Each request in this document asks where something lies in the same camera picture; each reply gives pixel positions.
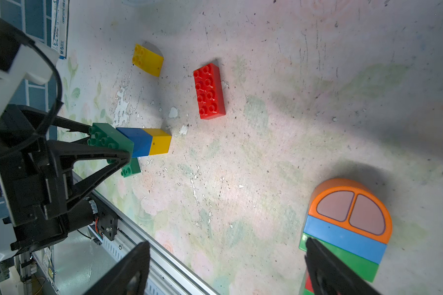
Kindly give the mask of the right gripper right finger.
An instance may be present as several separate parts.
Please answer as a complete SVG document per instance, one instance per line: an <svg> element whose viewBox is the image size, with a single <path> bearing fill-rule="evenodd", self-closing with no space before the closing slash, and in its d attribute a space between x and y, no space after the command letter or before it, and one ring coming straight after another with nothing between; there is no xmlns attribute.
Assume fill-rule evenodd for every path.
<svg viewBox="0 0 443 295"><path fill-rule="evenodd" d="M315 238L306 240L306 266L315 295L380 295Z"/></svg>

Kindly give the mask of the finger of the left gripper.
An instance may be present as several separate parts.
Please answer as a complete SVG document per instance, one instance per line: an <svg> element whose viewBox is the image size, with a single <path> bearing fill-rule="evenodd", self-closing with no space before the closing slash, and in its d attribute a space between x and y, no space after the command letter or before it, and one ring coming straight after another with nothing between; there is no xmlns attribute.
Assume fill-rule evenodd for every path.
<svg viewBox="0 0 443 295"><path fill-rule="evenodd" d="M89 146L49 141L50 175L46 177L49 201L46 210L71 210L98 185L130 162L130 152L116 144Z"/></svg>
<svg viewBox="0 0 443 295"><path fill-rule="evenodd" d="M20 110L31 123L31 125L35 128L37 128L39 124L43 121L45 116L48 115L47 112L25 105L20 105ZM89 134L89 129L91 127L90 125L86 125L60 116L57 116L51 125L63 129L68 129L69 132L81 132L84 134Z"/></svg>

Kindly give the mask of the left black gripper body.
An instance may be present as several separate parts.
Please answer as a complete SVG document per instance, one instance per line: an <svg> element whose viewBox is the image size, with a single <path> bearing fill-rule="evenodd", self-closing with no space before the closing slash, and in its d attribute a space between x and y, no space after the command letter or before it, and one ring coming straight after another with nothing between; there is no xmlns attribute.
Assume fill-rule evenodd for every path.
<svg viewBox="0 0 443 295"><path fill-rule="evenodd" d="M76 162L96 159L95 147L40 135L12 150L34 135L45 116L10 104L0 117L0 195L9 210L5 224L14 234L7 246L17 254L54 245L95 221L88 195L96 178L73 179Z"/></svg>

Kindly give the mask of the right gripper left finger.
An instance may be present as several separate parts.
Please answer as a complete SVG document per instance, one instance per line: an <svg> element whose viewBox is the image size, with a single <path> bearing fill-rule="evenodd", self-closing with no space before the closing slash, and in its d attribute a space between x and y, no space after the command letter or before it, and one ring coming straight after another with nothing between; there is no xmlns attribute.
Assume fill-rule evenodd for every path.
<svg viewBox="0 0 443 295"><path fill-rule="evenodd" d="M141 242L85 295L143 295L150 273L150 243Z"/></svg>

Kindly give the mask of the red small lego brick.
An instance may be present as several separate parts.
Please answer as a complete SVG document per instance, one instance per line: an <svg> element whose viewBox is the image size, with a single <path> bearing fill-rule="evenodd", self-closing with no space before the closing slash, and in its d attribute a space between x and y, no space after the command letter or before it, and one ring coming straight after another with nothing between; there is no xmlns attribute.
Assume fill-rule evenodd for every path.
<svg viewBox="0 0 443 295"><path fill-rule="evenodd" d="M312 282L311 282L311 279L310 279L310 275L308 273L306 273L306 276L305 276L304 294L305 295L314 295Z"/></svg>

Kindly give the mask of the green long lego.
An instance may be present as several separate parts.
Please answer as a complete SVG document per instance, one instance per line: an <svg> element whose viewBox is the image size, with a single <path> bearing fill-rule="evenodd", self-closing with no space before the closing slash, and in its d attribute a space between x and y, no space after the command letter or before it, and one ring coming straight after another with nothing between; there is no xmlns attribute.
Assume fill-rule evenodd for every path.
<svg viewBox="0 0 443 295"><path fill-rule="evenodd" d="M132 158L134 143L110 124L93 123L89 127L89 135L91 136L87 140L89 146L127 151Z"/></svg>
<svg viewBox="0 0 443 295"><path fill-rule="evenodd" d="M141 172L138 158L131 158L130 162L125 166L123 166L122 161L107 160L107 162L108 165L99 170L99 172L102 172L106 178L117 172L119 172L123 178L127 178Z"/></svg>
<svg viewBox="0 0 443 295"><path fill-rule="evenodd" d="M312 237L306 233L302 234L299 248L303 251L307 251L306 249L307 238L315 238L315 237ZM346 250L343 250L339 247L336 247L332 244L329 244L317 238L315 239L321 242L323 246L325 246L334 255L336 255L336 257L340 259L342 262L344 262L350 269L354 270L355 273L357 273L362 279L370 283L372 283L375 280L380 264L373 263L365 258L362 258L358 255L350 253Z"/></svg>

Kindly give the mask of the light blue long lego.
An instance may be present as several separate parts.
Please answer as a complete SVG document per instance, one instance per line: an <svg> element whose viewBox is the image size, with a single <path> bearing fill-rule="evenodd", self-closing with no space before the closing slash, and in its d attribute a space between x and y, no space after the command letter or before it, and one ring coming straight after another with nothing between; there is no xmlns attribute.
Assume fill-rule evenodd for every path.
<svg viewBox="0 0 443 295"><path fill-rule="evenodd" d="M386 245L384 243L310 215L306 218L304 233L376 264L381 263L386 252Z"/></svg>

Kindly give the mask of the dark blue square lego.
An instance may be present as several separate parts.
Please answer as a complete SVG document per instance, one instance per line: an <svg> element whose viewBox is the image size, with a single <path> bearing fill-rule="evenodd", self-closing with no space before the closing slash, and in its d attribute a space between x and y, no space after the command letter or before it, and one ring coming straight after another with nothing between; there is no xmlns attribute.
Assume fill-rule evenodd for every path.
<svg viewBox="0 0 443 295"><path fill-rule="evenodd" d="M150 149L153 137L144 129L118 127L117 131L121 132L134 144L132 156L145 157L150 155Z"/></svg>

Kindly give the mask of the orange half-round lego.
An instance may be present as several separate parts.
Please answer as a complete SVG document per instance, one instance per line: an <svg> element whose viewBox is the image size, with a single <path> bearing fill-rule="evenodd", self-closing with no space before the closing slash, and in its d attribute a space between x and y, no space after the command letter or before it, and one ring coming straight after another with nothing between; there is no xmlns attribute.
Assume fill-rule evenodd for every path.
<svg viewBox="0 0 443 295"><path fill-rule="evenodd" d="M383 202L365 185L346 178L319 184L311 194L308 215L385 245L393 233Z"/></svg>

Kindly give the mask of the yellow square lego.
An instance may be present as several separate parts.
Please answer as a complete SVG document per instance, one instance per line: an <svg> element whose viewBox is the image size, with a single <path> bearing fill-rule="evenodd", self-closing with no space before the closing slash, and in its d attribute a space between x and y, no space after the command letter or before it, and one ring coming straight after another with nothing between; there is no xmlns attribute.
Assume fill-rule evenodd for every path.
<svg viewBox="0 0 443 295"><path fill-rule="evenodd" d="M151 135L150 156L167 154L171 145L172 136L162 129L144 129Z"/></svg>

